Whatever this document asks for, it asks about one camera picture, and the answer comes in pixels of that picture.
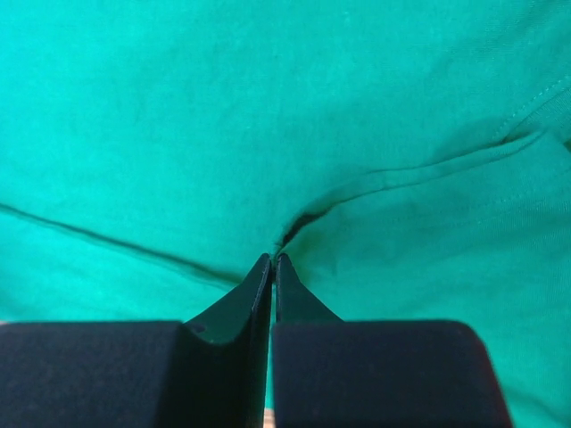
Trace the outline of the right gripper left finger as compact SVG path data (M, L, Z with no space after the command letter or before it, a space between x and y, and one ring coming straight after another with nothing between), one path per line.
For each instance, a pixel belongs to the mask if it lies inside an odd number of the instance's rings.
M1 329L4 427L260 427L272 266L187 322Z

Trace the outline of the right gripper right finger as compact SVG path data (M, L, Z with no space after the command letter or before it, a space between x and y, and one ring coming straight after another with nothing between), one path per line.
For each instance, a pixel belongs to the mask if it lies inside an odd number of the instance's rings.
M510 427L482 340L458 321L344 321L277 258L279 427Z

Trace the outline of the green t shirt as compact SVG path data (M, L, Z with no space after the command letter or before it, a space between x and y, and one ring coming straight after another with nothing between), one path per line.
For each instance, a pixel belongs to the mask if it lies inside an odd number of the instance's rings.
M4 321L190 318L263 252L569 426L569 2L2 2Z

